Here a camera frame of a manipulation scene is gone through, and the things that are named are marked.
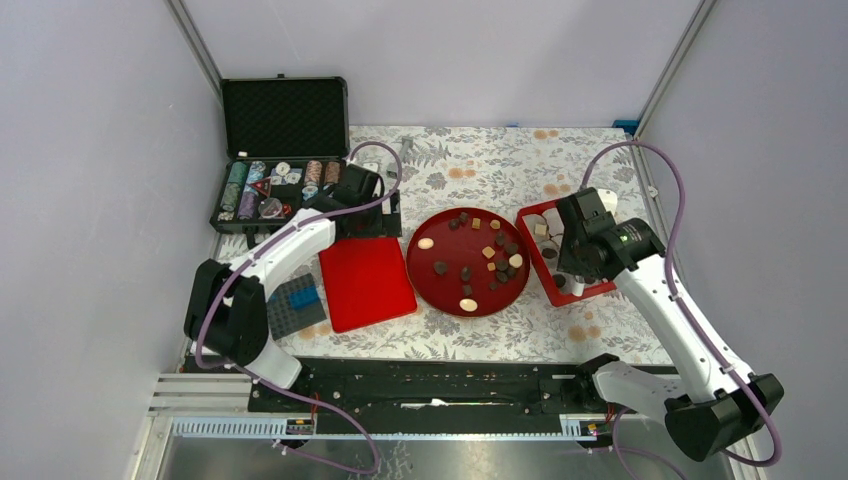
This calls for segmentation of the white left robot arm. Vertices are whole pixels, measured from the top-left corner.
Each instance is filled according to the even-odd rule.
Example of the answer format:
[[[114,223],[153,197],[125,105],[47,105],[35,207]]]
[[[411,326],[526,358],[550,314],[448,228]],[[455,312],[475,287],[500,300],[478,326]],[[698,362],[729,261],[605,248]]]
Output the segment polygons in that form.
[[[394,183],[382,196],[373,186],[354,190],[347,181],[309,198],[294,217],[263,242],[230,263],[204,261],[196,270],[184,323],[204,369],[239,368],[273,384],[272,398],[288,411],[309,401],[302,364],[273,340],[266,304],[302,264],[328,249],[345,221],[382,210],[396,197]]]

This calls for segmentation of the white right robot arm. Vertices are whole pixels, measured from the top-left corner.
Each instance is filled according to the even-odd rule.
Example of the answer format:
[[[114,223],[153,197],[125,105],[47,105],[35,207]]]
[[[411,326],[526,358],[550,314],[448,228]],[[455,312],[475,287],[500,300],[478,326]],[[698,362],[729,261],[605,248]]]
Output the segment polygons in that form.
[[[766,426],[785,390],[757,374],[706,320],[680,283],[665,245],[642,219],[617,222],[599,191],[558,200],[564,224],[558,269],[575,280],[609,280],[637,308],[672,360],[666,380],[612,354],[579,366],[575,402],[597,412],[608,403],[663,425],[687,457],[703,461]]]

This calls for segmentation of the red chocolate box tray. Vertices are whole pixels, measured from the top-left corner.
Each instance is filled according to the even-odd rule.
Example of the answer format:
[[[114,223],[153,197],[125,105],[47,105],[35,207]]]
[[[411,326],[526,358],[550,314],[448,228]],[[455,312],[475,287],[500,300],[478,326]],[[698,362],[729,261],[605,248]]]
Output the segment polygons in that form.
[[[606,280],[586,282],[582,297],[576,297],[570,292],[573,280],[557,270],[558,257],[546,259],[541,255],[543,248],[553,248],[558,251],[564,235],[564,226],[556,209],[556,200],[530,205],[518,211],[515,225],[519,231],[520,238],[529,249],[528,258],[530,264],[542,285],[542,288],[554,307],[562,307],[578,301],[587,300],[612,292],[616,289],[612,282]],[[548,236],[540,238],[534,235],[534,226],[545,224],[548,227]]]

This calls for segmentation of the white round chocolate right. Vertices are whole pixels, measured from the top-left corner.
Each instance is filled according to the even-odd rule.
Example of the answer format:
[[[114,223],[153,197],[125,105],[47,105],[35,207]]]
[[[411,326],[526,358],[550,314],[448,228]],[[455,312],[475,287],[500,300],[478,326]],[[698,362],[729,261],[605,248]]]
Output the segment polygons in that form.
[[[511,267],[518,269],[523,265],[524,260],[520,254],[514,254],[509,258],[508,263]]]

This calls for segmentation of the white oval chocolate left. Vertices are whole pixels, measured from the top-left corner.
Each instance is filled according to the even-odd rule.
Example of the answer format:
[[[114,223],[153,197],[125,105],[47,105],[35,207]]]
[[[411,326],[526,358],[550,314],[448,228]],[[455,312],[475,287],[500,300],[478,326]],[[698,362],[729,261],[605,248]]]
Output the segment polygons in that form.
[[[421,238],[417,242],[417,247],[421,250],[428,250],[434,246],[435,242],[431,238]]]

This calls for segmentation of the white oval chocolate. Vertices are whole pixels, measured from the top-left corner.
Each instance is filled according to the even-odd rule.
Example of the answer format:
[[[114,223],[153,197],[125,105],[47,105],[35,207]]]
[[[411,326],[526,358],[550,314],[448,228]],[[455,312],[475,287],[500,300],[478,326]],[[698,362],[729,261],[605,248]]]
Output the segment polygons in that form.
[[[431,238],[421,238],[417,242],[417,247],[421,250],[428,250],[434,246],[435,242]]]
[[[478,303],[471,298],[464,298],[459,302],[459,307],[464,312],[475,312],[478,309]]]

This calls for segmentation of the dark chocolate alone left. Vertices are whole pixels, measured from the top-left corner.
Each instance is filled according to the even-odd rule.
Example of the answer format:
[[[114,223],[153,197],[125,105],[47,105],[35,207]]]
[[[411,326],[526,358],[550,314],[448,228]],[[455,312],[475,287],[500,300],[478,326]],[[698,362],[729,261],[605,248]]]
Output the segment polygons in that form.
[[[448,265],[443,261],[436,261],[433,263],[433,269],[437,275],[444,275],[448,270]]]

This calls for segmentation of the white oval chocolate bottom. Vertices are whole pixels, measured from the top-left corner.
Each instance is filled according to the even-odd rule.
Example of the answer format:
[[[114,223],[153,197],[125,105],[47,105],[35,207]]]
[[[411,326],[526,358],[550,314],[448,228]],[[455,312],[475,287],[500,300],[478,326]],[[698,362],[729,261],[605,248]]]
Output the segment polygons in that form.
[[[464,298],[459,302],[459,307],[464,312],[475,312],[478,309],[478,303],[471,298]]]

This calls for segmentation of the blue fifty poker chip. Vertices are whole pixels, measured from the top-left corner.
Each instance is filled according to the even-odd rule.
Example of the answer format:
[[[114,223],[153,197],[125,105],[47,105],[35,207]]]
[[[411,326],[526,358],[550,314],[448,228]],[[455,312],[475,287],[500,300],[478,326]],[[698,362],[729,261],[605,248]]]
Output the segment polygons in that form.
[[[319,187],[315,185],[305,186],[301,191],[304,201],[313,198],[315,195],[318,194],[318,192]]]

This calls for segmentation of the black poker chip case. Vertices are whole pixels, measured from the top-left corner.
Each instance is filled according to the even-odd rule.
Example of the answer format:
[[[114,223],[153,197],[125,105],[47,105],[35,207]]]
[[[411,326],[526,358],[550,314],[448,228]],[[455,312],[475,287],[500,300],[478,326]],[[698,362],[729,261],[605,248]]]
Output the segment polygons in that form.
[[[347,82],[225,79],[220,90],[229,160],[209,223],[222,234],[273,232],[301,206],[309,163],[350,151]]]

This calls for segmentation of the red square box lid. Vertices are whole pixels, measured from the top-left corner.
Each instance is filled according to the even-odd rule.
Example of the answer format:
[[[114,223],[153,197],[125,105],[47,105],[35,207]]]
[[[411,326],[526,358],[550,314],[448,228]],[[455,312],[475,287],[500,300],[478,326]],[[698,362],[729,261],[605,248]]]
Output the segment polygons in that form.
[[[319,253],[332,329],[347,333],[416,311],[400,243],[346,239]]]

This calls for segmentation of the floral table cloth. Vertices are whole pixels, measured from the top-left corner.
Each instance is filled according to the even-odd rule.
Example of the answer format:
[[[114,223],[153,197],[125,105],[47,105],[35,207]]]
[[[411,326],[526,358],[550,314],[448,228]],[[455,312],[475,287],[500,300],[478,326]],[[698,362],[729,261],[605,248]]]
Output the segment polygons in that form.
[[[403,234],[451,207],[479,207],[513,220],[526,206],[573,192],[583,177],[614,191],[616,216],[648,218],[641,171],[611,128],[355,126],[359,163],[387,167],[387,146],[410,140],[402,169]],[[580,363],[611,353],[631,364],[666,365],[647,322],[621,294],[552,306],[536,276],[507,309],[478,319],[441,313],[425,302],[406,316],[347,333],[329,321],[279,340],[297,356]]]

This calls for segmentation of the blue lego brick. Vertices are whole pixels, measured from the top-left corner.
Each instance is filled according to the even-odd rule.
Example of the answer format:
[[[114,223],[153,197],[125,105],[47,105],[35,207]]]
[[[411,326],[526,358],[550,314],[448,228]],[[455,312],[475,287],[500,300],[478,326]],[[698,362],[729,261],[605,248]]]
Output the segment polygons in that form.
[[[294,291],[288,295],[289,306],[296,311],[309,308],[319,302],[320,297],[318,295],[317,289],[314,286],[309,286],[301,290]]]

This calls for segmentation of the round red plate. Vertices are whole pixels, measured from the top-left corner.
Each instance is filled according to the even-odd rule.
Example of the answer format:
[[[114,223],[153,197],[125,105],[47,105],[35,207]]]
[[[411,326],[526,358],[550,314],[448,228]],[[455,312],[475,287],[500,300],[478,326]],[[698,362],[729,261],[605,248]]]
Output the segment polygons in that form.
[[[467,223],[450,230],[449,222],[462,212],[469,214]],[[479,218],[479,230],[472,220]],[[492,220],[501,223],[499,230],[490,227]],[[417,242],[431,238],[435,244],[421,250]],[[411,234],[406,252],[406,268],[412,287],[429,306],[443,313],[477,318],[499,313],[512,305],[523,293],[530,277],[529,249],[513,223],[488,210],[458,207],[439,212]],[[515,269],[508,263],[514,254],[523,257],[523,265]],[[448,270],[437,275],[436,261],[446,262]],[[464,298],[478,303],[475,312],[464,312],[459,302]]]

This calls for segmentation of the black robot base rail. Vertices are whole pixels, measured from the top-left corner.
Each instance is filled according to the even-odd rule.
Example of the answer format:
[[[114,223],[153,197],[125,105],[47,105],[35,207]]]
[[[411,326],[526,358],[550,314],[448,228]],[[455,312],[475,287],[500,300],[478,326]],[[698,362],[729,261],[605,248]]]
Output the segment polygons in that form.
[[[332,404],[374,435],[559,434],[561,419],[611,421],[569,363],[309,358],[295,393]]]

